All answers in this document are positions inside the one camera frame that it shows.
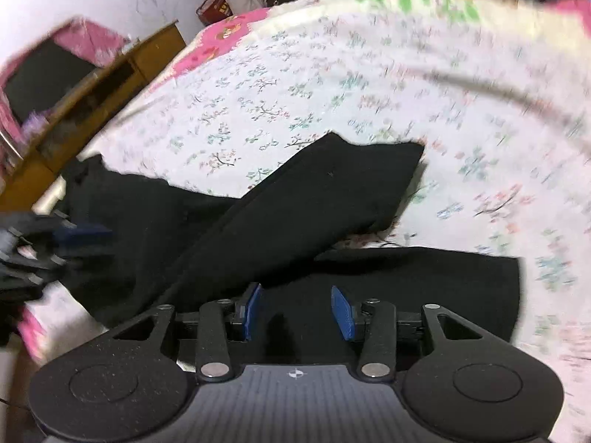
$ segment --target metal screw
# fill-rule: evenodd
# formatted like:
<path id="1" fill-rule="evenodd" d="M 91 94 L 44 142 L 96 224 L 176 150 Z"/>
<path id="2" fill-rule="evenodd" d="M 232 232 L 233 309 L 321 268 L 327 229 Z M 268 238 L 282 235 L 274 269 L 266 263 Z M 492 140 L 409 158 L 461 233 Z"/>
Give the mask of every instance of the metal screw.
<path id="1" fill-rule="evenodd" d="M 380 378 L 390 372 L 388 365 L 384 363 L 366 363 L 361 367 L 361 372 L 370 378 Z"/>
<path id="2" fill-rule="evenodd" d="M 201 373 L 209 378 L 224 376 L 225 374 L 228 374 L 229 371 L 230 367 L 227 364 L 218 361 L 206 363 L 201 367 Z"/>

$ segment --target black fabric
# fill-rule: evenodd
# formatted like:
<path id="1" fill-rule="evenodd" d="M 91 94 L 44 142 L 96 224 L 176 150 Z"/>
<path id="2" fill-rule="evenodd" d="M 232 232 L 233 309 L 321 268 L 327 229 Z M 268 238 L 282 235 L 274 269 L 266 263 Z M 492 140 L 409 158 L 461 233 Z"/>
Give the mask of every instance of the black fabric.
<path id="1" fill-rule="evenodd" d="M 109 172 L 100 157 L 79 162 L 64 174 L 60 210 L 74 223 L 113 229 L 117 255 L 63 283 L 112 326 L 156 303 L 197 310 L 261 281 L 258 330 L 240 347 L 243 362 L 349 361 L 330 312 L 332 285 L 403 311 L 436 302 L 507 340 L 519 306 L 516 260 L 429 248 L 329 250 L 391 224 L 422 151 L 328 134 L 240 200 Z"/>
<path id="2" fill-rule="evenodd" d="M 4 87 L 13 115 L 24 123 L 32 111 L 51 110 L 95 68 L 53 40 L 43 41 L 25 58 Z"/>

